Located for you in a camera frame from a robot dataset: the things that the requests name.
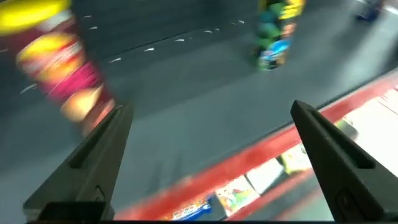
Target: pringles can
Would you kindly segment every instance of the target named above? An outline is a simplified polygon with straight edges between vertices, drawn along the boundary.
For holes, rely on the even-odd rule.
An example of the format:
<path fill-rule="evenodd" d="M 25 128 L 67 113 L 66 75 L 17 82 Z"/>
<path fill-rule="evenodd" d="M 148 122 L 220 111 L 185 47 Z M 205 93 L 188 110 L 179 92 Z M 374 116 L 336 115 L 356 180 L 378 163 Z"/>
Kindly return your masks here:
<path fill-rule="evenodd" d="M 20 68 L 88 134 L 115 106 L 87 58 L 69 0 L 0 2 L 0 38 Z"/>
<path fill-rule="evenodd" d="M 259 0 L 255 54 L 260 70 L 273 70 L 285 63 L 295 19 L 304 4 L 305 0 Z"/>

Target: dark gray surface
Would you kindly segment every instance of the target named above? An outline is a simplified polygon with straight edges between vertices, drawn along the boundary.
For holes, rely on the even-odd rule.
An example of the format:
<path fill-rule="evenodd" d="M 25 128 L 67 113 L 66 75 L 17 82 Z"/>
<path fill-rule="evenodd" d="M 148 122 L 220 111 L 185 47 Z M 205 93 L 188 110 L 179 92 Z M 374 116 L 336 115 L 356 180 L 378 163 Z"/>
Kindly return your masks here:
<path fill-rule="evenodd" d="M 378 77 L 387 62 L 394 64 L 396 17 L 355 24 L 349 4 L 310 2 L 287 63 L 273 72 L 257 72 L 247 60 L 251 17 L 211 27 L 212 34 L 189 32 L 100 59 L 114 92 L 136 104 L 113 197 L 116 211 L 289 123 L 295 99 L 327 105 Z M 231 24 L 238 19 L 247 23 Z M 179 38 L 186 41 L 174 42 Z M 155 50 L 144 52 L 150 47 Z M 12 63 L 0 61 L 8 68 L 0 82 L 0 221 L 17 223 L 24 220 L 23 201 L 80 138 L 38 90 L 20 95 L 29 82 L 10 69 Z"/>
<path fill-rule="evenodd" d="M 275 220 L 278 215 L 281 215 L 284 211 L 292 208 L 295 204 L 299 203 L 311 192 L 319 188 L 319 183 L 317 178 L 314 176 L 304 183 L 299 184 L 296 188 L 288 191 L 286 194 L 280 198 L 275 199 L 271 203 L 267 204 L 263 208 L 255 211 L 250 216 L 246 217 L 245 221 L 265 221 L 265 220 Z"/>

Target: product box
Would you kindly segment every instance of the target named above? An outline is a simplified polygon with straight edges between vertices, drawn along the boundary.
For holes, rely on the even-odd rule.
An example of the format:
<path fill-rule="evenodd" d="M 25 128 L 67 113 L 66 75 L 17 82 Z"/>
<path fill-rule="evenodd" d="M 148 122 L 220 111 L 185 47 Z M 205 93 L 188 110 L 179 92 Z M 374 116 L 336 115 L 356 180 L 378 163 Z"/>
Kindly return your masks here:
<path fill-rule="evenodd" d="M 247 172 L 246 177 L 257 193 L 264 193 L 284 171 L 276 159 L 270 159 Z"/>
<path fill-rule="evenodd" d="M 228 217 L 260 197 L 243 175 L 216 190 L 216 196 Z"/>
<path fill-rule="evenodd" d="M 181 209 L 163 217 L 162 221 L 194 221 L 204 213 L 210 213 L 211 206 L 205 197 L 184 205 Z"/>
<path fill-rule="evenodd" d="M 259 0 L 256 58 L 261 70 L 272 70 L 285 63 L 292 42 L 296 17 L 305 0 Z"/>

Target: red edge strip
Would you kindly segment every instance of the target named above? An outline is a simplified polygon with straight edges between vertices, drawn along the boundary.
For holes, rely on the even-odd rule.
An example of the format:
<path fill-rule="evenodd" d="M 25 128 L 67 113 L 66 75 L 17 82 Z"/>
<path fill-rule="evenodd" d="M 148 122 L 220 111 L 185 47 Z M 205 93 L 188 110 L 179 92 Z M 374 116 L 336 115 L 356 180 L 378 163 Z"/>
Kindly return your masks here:
<path fill-rule="evenodd" d="M 354 93 L 339 99 L 330 106 L 323 108 L 321 110 L 322 114 L 332 122 L 338 121 L 344 115 L 359 108 L 368 100 L 384 94 L 395 85 L 398 85 L 398 77 L 396 72 L 392 71 Z M 115 220 L 158 220 L 197 197 L 207 196 L 212 191 L 263 164 L 265 161 L 277 157 L 299 142 L 300 137 L 293 126 L 275 133 L 271 137 L 259 141 L 259 143 L 246 148 L 239 154 L 230 157 L 218 165 L 189 179 L 184 179 L 173 187 L 123 210 L 116 214 Z M 265 197 L 268 199 L 262 199 L 261 202 L 267 202 L 270 198 L 276 198 L 272 194 L 274 194 L 273 192 L 281 193 L 282 190 L 278 190 L 279 187 L 262 196 L 262 198 Z M 258 209 L 256 206 L 248 206 L 245 210 L 249 210 L 249 208 Z"/>

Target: yellow label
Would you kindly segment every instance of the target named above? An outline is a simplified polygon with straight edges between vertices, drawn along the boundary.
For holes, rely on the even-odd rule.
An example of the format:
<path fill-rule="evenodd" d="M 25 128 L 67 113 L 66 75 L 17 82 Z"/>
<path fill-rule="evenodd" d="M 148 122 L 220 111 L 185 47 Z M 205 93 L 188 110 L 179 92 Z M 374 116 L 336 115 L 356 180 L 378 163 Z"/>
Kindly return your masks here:
<path fill-rule="evenodd" d="M 289 0 L 289 5 L 284 7 L 279 19 L 289 19 L 302 13 L 304 0 Z"/>
<path fill-rule="evenodd" d="M 49 33 L 30 43 L 17 55 L 18 65 L 40 82 L 58 83 L 84 62 L 83 47 L 77 37 Z"/>

